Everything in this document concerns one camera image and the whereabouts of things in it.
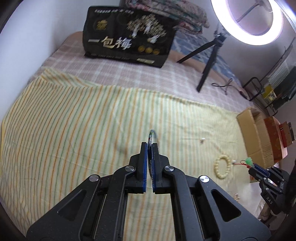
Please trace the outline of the dark blue bangle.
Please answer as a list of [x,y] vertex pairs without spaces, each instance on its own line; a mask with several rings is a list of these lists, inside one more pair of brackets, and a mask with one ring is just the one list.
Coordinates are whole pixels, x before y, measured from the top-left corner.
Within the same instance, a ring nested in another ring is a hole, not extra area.
[[149,168],[151,168],[151,164],[152,164],[152,139],[153,137],[156,137],[157,138],[157,134],[156,134],[156,131],[151,129],[149,131],[149,137],[148,137],[148,165],[149,165]]

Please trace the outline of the orange covered box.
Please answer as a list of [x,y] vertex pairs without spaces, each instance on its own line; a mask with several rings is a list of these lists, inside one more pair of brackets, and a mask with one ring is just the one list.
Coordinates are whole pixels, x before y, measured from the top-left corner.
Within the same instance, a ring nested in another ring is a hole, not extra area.
[[274,117],[270,116],[264,119],[265,126],[269,135],[271,147],[273,150],[273,159],[277,163],[284,159],[287,154],[287,147],[283,146],[280,125],[281,123]]

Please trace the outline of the stacked boxes on orange cover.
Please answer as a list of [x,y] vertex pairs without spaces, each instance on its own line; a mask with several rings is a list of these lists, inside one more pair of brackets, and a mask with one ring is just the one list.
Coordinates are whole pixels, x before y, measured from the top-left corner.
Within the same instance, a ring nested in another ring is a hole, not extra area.
[[285,121],[280,124],[280,133],[282,137],[283,146],[286,148],[293,144],[295,136],[293,133],[293,128],[291,122]]

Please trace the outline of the brown cardboard box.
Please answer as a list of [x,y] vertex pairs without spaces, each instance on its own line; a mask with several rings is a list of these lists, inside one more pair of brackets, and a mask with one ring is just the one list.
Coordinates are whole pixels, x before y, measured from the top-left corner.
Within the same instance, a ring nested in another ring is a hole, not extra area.
[[238,114],[236,118],[244,138],[248,157],[265,169],[276,164],[264,123],[264,119],[267,117],[258,109],[249,107]]

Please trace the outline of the yellow box on rack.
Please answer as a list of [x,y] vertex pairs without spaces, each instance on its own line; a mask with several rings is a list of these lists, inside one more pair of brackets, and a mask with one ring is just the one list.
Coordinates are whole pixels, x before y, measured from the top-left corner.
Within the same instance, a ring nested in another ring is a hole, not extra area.
[[274,89],[272,88],[272,86],[269,84],[269,85],[266,85],[264,87],[264,93],[262,94],[263,98],[269,102],[272,102],[274,101],[277,96],[274,92]]

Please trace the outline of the black clothes rack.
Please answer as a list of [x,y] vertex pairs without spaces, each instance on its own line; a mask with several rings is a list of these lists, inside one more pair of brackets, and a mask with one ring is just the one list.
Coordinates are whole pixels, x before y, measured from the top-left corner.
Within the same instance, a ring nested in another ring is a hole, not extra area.
[[[288,48],[291,45],[293,45],[295,48],[295,39],[292,40]],[[265,100],[262,96],[264,93],[264,87],[269,85],[266,78],[269,72],[267,72],[266,75],[260,79],[257,77],[250,78],[250,80],[248,80],[247,83],[243,85],[243,88],[247,91],[250,101],[255,101],[255,103],[258,104],[269,116],[275,116],[278,113],[278,110],[287,102],[292,100],[295,96],[295,67],[292,68],[291,72],[284,79],[284,81],[279,86],[274,88],[277,98],[272,102]]]

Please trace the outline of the yellow striped cloth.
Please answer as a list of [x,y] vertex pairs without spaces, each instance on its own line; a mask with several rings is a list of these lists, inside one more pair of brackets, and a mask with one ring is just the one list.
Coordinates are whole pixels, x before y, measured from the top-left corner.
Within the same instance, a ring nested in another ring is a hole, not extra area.
[[214,173],[219,157],[247,157],[236,116],[214,105],[47,68],[1,124],[2,204],[25,234],[88,176],[104,177],[127,165],[153,129],[159,152],[172,165],[190,176],[209,176],[253,212],[247,168],[234,165],[223,180]]

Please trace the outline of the striped hanging towel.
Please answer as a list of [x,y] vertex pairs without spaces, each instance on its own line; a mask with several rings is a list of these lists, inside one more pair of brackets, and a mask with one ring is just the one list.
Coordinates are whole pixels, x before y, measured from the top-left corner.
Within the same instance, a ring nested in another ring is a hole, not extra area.
[[272,88],[279,86],[295,67],[295,48],[291,45],[267,75],[267,81]]

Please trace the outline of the checkered pink bedsheet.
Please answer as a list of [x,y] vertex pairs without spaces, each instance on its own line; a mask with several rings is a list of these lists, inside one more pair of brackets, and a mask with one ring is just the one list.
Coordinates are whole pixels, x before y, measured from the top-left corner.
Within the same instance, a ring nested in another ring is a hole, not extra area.
[[228,78],[210,71],[200,92],[196,87],[205,65],[197,60],[177,63],[183,54],[170,51],[162,68],[132,64],[109,59],[91,59],[84,56],[82,32],[70,35],[29,79],[34,80],[47,67],[102,85],[118,85],[126,88],[142,88],[163,92],[179,98],[215,105],[240,113],[254,103],[245,99],[244,90],[235,82],[227,91],[220,88]]

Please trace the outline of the blue patterned bedsheet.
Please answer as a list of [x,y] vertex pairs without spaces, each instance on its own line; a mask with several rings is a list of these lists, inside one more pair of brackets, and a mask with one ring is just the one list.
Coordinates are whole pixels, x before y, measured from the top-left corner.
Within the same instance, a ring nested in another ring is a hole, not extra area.
[[[202,35],[191,34],[183,30],[178,30],[175,34],[171,50],[180,52],[184,55],[188,55],[192,51],[198,49],[199,47],[203,46],[208,42],[209,41]],[[210,47],[202,51],[201,53],[195,55],[193,59],[207,64],[208,59],[211,56],[212,50],[213,47]],[[242,86],[241,82],[232,72],[229,65],[219,54],[216,57],[216,62],[212,66],[212,69],[218,72],[219,74],[224,75],[228,79],[232,78],[236,84],[238,84],[240,87]]]

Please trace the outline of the folded floral quilt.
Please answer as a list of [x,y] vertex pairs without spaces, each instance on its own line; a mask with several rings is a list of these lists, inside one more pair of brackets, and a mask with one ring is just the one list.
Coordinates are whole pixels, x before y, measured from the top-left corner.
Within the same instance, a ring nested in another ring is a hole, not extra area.
[[166,16],[178,21],[179,29],[195,34],[201,34],[204,28],[210,27],[206,11],[189,1],[124,0],[119,6]]

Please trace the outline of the black snack bag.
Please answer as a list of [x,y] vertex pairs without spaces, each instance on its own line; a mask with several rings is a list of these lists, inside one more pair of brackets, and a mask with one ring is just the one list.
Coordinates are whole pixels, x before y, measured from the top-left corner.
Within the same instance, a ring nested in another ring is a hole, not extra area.
[[177,24],[176,20],[148,11],[90,6],[82,37],[85,56],[161,68],[171,50]]

